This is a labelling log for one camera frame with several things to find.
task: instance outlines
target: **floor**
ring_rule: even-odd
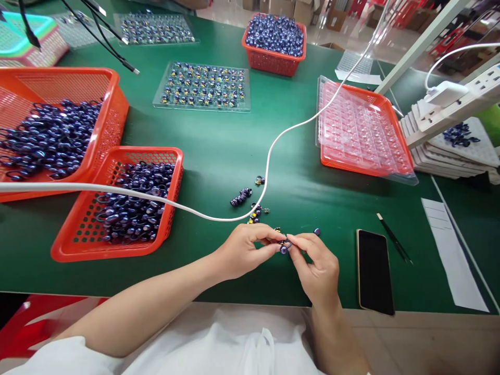
[[[244,28],[257,11],[257,8],[255,11],[243,9],[242,0],[217,0],[210,8],[198,10],[197,15],[201,18]],[[359,20],[357,18],[347,18],[342,30],[336,32],[324,26],[326,10],[323,9],[318,23],[315,26],[307,27],[307,43],[321,45],[334,42],[344,49],[361,53],[365,50],[374,32],[374,29],[364,25],[366,16],[367,9],[365,9]],[[396,64],[419,37],[420,34],[415,31],[390,29],[376,44],[374,51],[369,52],[369,55],[371,58]],[[433,63],[433,58],[428,53],[423,53],[415,61],[413,68],[428,71]],[[453,79],[456,80],[461,78],[461,76],[453,76]]]
[[[54,334],[57,335],[97,302],[98,298],[87,298],[33,322],[57,321]],[[500,373],[500,316],[398,311],[395,317],[387,317],[357,309],[345,309],[345,313],[365,350],[373,375]],[[25,359],[0,361],[0,374],[24,362]]]

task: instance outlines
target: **power adapter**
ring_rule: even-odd
[[[427,91],[427,95],[423,98],[427,103],[431,103],[440,107],[447,107],[451,103],[459,100],[469,89],[461,84],[444,81],[436,87],[431,87]]]

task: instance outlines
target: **white clothing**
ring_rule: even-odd
[[[78,336],[45,345],[6,375],[323,374],[304,337],[307,312],[293,307],[192,303],[144,345],[128,367],[125,359],[88,349],[85,338]]]

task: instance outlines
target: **clear plastic tray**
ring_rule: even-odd
[[[361,58],[361,54],[352,51],[344,51],[342,58],[337,65],[338,70],[342,71],[350,71],[353,66]],[[369,57],[364,57],[363,60],[359,63],[359,65],[354,69],[353,73],[358,74],[371,74],[371,66],[373,65],[373,59]]]
[[[318,110],[333,97],[339,83],[320,76]],[[316,121],[323,164],[416,185],[405,138],[388,99],[343,86]]]
[[[95,25],[94,20],[90,19],[87,14],[86,16],[86,21],[87,21],[87,27],[95,34],[95,36],[103,42],[104,39],[99,32],[99,29]],[[98,41],[90,35],[90,33],[87,31],[87,29],[79,22],[77,21],[72,13],[70,11],[65,12],[65,13],[58,13],[54,14],[51,16],[59,25],[59,32],[63,36],[62,38],[68,43],[68,45],[72,48],[81,48],[81,47],[86,47],[95,43],[98,43]],[[112,41],[115,39],[115,36],[111,31],[106,29],[104,26],[101,26],[101,29],[104,33],[104,36],[106,37],[107,40]]]
[[[115,14],[115,24],[129,45],[197,43],[191,25],[183,15],[153,13]]]
[[[250,112],[252,102],[249,71],[241,68],[171,61],[158,86],[153,106]]]

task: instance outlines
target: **white sleeve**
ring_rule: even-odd
[[[83,336],[76,336],[48,343],[4,375],[116,375],[122,364],[123,359],[93,351]]]

